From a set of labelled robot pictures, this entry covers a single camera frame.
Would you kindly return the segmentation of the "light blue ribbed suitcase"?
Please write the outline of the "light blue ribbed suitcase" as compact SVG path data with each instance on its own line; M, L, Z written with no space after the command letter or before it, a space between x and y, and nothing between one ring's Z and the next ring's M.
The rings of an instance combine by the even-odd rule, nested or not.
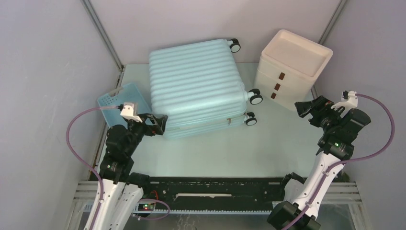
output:
M151 108L167 115L164 137L185 138L257 123L248 105L263 101L246 90L233 54L235 39L216 39L154 50L149 54Z

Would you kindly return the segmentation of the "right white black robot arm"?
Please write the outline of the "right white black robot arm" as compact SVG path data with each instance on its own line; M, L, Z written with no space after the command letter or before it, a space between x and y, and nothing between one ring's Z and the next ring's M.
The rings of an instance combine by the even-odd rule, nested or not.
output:
M309 176L303 181L295 173L286 175L278 188L284 201L273 209L267 222L277 230L318 230L321 225L316 219L322 200L352 157L352 142L371 119L357 109L358 97L353 91L343 92L338 103L319 96L312 101L295 102L294 106L301 118L310 114L309 123L322 128L323 135Z

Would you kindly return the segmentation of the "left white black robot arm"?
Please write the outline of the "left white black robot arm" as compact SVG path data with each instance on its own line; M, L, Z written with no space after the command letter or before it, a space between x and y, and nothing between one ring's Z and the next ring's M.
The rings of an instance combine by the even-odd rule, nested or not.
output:
M86 230L122 230L138 201L151 195L149 176L132 171L132 155L143 137L164 134L168 116L140 114L139 118L140 122L126 120L126 126L108 129L97 189L102 198L95 198Z

